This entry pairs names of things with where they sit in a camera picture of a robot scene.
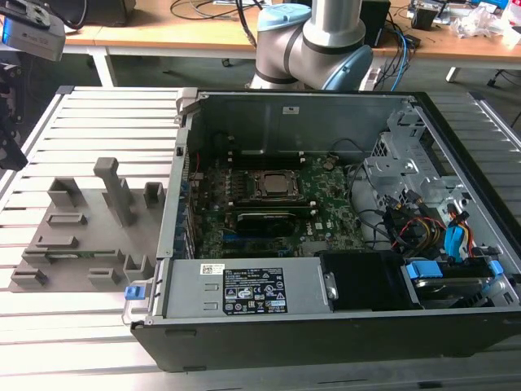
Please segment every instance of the white label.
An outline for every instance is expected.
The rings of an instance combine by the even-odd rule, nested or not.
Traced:
[[[299,113],[300,108],[298,106],[285,106],[282,108],[282,114],[296,115]]]
[[[224,269],[224,263],[202,263],[201,275],[222,275]]]

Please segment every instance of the sticker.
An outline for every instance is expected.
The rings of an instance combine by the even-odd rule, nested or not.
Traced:
[[[282,108],[282,114],[290,114],[290,115],[297,115],[299,113],[300,108],[298,106],[284,106]]]
[[[201,263],[201,275],[222,275],[224,263]]]
[[[221,273],[223,274],[222,308],[226,315],[287,312],[282,267],[225,269]]]

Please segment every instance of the blue latch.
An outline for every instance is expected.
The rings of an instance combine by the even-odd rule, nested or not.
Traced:
[[[499,261],[490,261],[488,267],[490,267],[495,276],[503,274],[503,266],[501,266],[501,263],[499,263]]]
[[[444,247],[445,252],[449,257],[454,258],[456,263],[463,262],[462,256],[459,253],[459,248],[465,239],[465,231],[460,226],[448,226],[445,232]]]
[[[132,286],[125,288],[126,300],[145,300],[145,287]]]
[[[436,279],[443,277],[436,261],[412,261],[407,265],[410,279]]]

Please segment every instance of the black box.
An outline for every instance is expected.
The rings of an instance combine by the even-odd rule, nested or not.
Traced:
[[[312,0],[284,0],[284,2],[296,2],[311,7]],[[366,45],[378,46],[390,6],[389,0],[363,0],[361,2],[360,19],[366,25],[366,39],[364,40]]]
[[[87,0],[86,24],[96,24],[107,27],[125,26],[130,12],[136,6],[136,0]],[[48,3],[52,9],[65,19],[76,23],[83,13],[84,0],[38,0]]]

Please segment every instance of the blue tab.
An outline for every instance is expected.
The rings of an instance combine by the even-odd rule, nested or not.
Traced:
[[[465,231],[460,226],[449,226],[445,232],[444,247],[448,256],[454,258],[456,263],[463,262],[459,248],[465,239]]]
[[[133,286],[125,288],[126,300],[145,300],[145,287]]]
[[[409,273],[410,279],[418,278],[418,273],[416,272],[416,269],[414,269],[414,265],[407,265],[407,273]]]
[[[496,276],[503,274],[503,266],[501,266],[501,263],[499,263],[499,261],[490,261],[488,267],[490,267],[490,269]]]
[[[410,279],[436,279],[443,277],[436,261],[412,261],[407,265]]]
[[[311,8],[302,4],[276,4],[259,14],[257,31],[281,29],[304,23],[311,17]]]

